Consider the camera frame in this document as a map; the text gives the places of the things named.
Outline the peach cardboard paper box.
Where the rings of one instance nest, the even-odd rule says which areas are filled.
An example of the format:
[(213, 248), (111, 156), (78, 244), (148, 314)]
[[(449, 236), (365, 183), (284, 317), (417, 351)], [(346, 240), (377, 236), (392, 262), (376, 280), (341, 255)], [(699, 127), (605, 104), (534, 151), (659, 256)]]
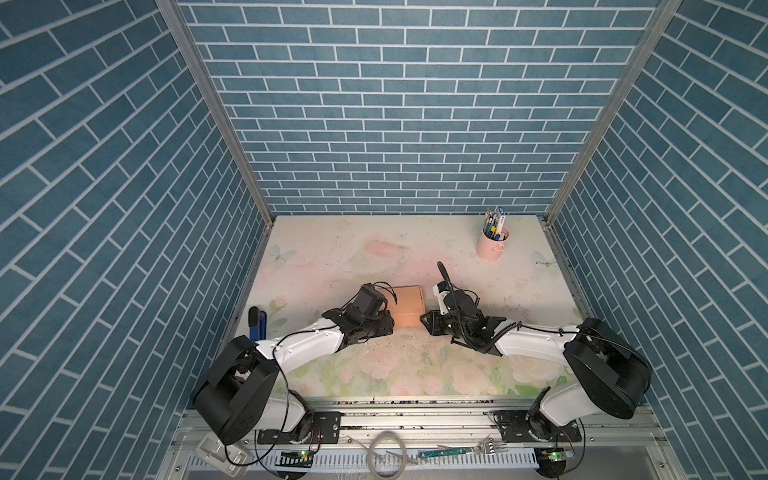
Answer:
[(422, 287), (399, 286), (393, 288), (397, 298), (385, 290), (383, 294), (388, 299), (387, 310), (394, 320), (395, 328), (417, 327), (421, 325), (420, 318), (426, 313)]

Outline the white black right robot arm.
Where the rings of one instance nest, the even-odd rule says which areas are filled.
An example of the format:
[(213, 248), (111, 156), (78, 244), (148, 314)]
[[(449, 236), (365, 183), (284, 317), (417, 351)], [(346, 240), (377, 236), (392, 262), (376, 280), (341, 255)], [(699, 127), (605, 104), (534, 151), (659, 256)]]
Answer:
[(477, 299), (444, 282), (434, 292), (439, 308), (420, 317), (430, 335), (449, 335), (454, 344), (482, 354), (556, 363), (573, 373), (574, 383), (547, 387), (537, 396), (526, 414), (531, 427), (563, 427), (599, 412), (630, 419), (650, 387), (648, 361), (599, 319), (534, 326), (487, 316)]

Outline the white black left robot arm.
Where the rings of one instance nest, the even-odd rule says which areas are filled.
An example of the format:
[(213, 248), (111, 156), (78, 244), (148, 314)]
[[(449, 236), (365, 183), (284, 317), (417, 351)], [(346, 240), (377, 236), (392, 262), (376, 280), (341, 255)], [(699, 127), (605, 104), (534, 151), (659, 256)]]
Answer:
[(225, 446), (255, 430), (279, 431), (296, 442), (304, 439), (313, 408), (291, 388), (275, 395), (275, 384), (320, 357), (391, 335), (394, 319), (388, 304), (376, 286), (366, 283), (344, 305), (295, 332), (269, 340), (234, 338), (193, 389), (193, 407)]

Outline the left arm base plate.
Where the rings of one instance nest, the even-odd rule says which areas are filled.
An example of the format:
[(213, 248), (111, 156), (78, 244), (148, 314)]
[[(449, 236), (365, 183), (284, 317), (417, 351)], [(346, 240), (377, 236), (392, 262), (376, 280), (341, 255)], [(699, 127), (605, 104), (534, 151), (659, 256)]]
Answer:
[(337, 444), (341, 429), (342, 414), (338, 411), (314, 411), (305, 414), (292, 430), (258, 430), (256, 443), (259, 445), (303, 444), (312, 441), (321, 446)]

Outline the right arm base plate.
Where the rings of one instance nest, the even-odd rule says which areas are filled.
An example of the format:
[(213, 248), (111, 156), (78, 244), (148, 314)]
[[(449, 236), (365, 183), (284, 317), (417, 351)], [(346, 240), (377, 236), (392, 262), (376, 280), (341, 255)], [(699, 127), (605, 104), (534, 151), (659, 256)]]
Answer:
[(577, 443), (583, 440), (577, 421), (557, 426), (539, 413), (531, 416), (523, 410), (496, 410), (490, 413), (490, 418), (507, 443)]

